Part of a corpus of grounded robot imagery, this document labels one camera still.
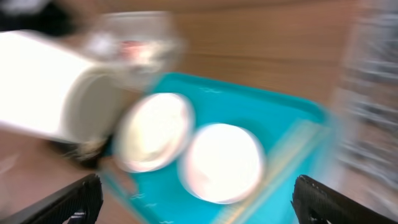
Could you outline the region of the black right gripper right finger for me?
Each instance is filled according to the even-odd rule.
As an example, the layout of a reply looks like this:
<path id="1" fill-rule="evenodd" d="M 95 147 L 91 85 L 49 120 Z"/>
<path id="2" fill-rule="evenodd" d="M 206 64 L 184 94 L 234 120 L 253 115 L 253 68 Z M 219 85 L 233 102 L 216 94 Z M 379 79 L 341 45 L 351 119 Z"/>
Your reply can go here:
<path id="1" fill-rule="evenodd" d="M 296 178 L 291 203 L 300 224 L 397 224 L 307 175 Z"/>

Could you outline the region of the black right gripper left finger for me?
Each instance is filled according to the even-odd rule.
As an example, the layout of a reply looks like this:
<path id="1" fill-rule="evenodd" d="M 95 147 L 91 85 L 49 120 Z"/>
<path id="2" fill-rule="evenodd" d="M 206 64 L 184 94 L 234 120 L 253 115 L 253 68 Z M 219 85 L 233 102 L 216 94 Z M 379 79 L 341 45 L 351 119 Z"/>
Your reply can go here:
<path id="1" fill-rule="evenodd" d="M 103 205 L 100 177 L 89 174 L 1 220 L 4 224 L 95 224 Z"/>

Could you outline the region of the wooden chopstick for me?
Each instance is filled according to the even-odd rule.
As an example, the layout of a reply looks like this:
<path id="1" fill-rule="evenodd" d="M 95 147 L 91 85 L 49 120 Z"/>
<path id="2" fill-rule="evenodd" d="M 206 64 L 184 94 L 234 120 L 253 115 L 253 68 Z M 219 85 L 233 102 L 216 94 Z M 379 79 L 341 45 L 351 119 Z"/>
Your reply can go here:
<path id="1" fill-rule="evenodd" d="M 248 198 L 224 208 L 213 223 L 234 224 L 246 221 L 286 178 L 324 140 L 328 128 L 309 120 L 296 122 L 269 152 L 266 173 Z"/>

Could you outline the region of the small white plate bowl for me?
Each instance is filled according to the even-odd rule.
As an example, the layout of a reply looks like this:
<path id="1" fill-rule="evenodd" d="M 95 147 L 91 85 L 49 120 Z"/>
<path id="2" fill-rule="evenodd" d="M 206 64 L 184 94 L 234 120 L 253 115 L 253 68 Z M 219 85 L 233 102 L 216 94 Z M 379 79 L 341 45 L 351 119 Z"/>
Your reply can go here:
<path id="1" fill-rule="evenodd" d="M 266 172 L 267 156 L 247 129 L 225 123 L 201 127 L 181 156 L 178 174 L 194 197 L 217 204 L 244 200 Z"/>

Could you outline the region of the cream bowl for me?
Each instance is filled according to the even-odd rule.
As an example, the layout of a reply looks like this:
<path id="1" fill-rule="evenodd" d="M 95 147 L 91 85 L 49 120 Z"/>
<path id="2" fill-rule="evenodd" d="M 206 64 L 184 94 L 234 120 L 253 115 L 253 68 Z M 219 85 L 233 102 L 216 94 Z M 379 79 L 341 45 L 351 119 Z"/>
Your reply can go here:
<path id="1" fill-rule="evenodd" d="M 90 70 L 73 84 L 62 113 L 64 141 L 81 143 L 107 136 L 124 106 L 114 70 Z"/>

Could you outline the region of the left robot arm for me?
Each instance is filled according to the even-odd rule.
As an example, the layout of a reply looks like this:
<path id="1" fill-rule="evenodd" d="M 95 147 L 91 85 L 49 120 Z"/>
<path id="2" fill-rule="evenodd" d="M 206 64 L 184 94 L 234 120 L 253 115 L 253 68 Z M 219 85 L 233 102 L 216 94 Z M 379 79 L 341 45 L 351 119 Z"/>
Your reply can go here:
<path id="1" fill-rule="evenodd" d="M 91 62 L 58 45 L 76 31 L 57 1 L 1 1 L 1 126 L 74 141 L 67 100 Z"/>

